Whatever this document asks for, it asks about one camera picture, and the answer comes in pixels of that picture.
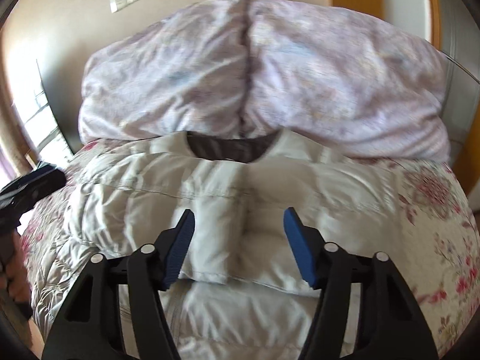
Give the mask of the person's hand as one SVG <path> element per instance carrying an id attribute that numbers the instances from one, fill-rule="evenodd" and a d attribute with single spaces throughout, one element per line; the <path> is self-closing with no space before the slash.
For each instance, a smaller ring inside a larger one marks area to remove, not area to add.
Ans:
<path id="1" fill-rule="evenodd" d="M 31 289 L 28 281 L 28 272 L 24 265 L 24 252 L 21 247 L 20 234 L 14 231 L 11 234 L 15 252 L 12 259 L 1 273 L 1 289 L 6 289 L 9 296 L 16 302 L 30 303 Z M 28 333 L 28 347 L 36 359 L 40 359 L 44 349 L 44 342 L 38 326 L 32 318 L 25 325 Z"/>

